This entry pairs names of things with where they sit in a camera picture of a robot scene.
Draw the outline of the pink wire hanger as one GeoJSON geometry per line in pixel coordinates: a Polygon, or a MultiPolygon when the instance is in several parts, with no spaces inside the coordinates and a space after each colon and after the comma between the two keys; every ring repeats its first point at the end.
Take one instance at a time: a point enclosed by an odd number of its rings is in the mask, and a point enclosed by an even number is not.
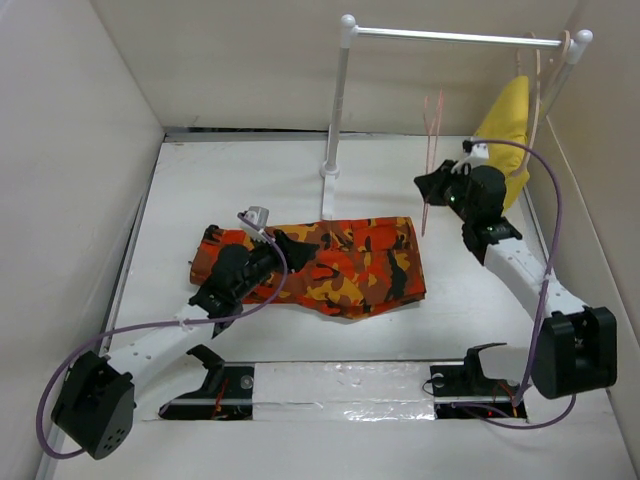
{"type": "Polygon", "coordinates": [[[433,111],[430,111],[430,97],[424,98],[423,124],[427,137],[425,155],[425,173],[430,174],[434,170],[437,156],[437,148],[440,136],[442,112],[444,107],[444,92],[439,91],[438,97],[433,101],[433,111]]]}

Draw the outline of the orange camouflage trousers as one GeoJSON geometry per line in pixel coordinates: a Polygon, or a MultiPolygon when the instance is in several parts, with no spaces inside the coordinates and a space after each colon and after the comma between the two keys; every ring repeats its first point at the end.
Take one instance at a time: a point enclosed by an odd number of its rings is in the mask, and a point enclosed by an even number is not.
{"type": "MultiPolygon", "coordinates": [[[[267,227],[265,233],[273,235],[277,230],[320,248],[299,272],[272,273],[242,304],[272,300],[332,317],[361,319],[425,297],[419,242],[408,217],[279,225],[267,227]]],[[[232,244],[253,249],[256,241],[242,229],[209,226],[192,262],[191,283],[200,288],[220,250],[232,244]]]]}

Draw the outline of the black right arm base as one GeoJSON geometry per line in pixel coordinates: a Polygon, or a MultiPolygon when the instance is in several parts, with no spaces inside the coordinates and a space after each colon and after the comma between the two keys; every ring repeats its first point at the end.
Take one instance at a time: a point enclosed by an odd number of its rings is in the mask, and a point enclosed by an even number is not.
{"type": "Polygon", "coordinates": [[[422,391],[434,401],[437,420],[527,420],[525,405],[512,405],[515,390],[504,380],[472,380],[462,364],[432,364],[422,384],[422,391]]]}

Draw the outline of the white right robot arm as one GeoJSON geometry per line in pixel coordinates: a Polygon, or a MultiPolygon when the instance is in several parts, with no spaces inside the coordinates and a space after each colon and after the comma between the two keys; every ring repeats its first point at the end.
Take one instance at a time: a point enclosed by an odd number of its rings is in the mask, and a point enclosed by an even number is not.
{"type": "Polygon", "coordinates": [[[548,272],[502,213],[506,179],[480,165],[443,162],[417,176],[423,200],[450,208],[462,221],[462,239],[479,263],[500,279],[536,323],[533,345],[518,366],[547,399],[607,388],[618,378],[617,322],[606,307],[591,307],[548,272]]]}

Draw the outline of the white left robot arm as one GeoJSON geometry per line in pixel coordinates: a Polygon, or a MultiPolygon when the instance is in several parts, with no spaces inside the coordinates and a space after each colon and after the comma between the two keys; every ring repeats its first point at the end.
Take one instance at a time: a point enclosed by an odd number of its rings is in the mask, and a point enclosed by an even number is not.
{"type": "Polygon", "coordinates": [[[113,453],[135,421],[177,397],[179,388],[150,386],[155,377],[183,356],[200,361],[187,389],[212,396],[222,387],[224,361],[206,347],[236,319],[245,317],[242,302],[272,273],[297,273],[314,259],[317,245],[290,239],[283,231],[260,232],[256,245],[225,246],[209,277],[172,321],[147,323],[147,335],[105,356],[87,343],[56,370],[64,382],[51,419],[80,447],[100,460],[113,453]]]}

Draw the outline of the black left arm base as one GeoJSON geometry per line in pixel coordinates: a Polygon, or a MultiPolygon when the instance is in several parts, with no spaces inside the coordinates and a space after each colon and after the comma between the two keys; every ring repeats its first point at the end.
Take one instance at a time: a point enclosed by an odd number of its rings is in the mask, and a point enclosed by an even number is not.
{"type": "Polygon", "coordinates": [[[202,386],[159,410],[163,420],[244,421],[253,419],[255,365],[226,363],[210,371],[202,386]]]}

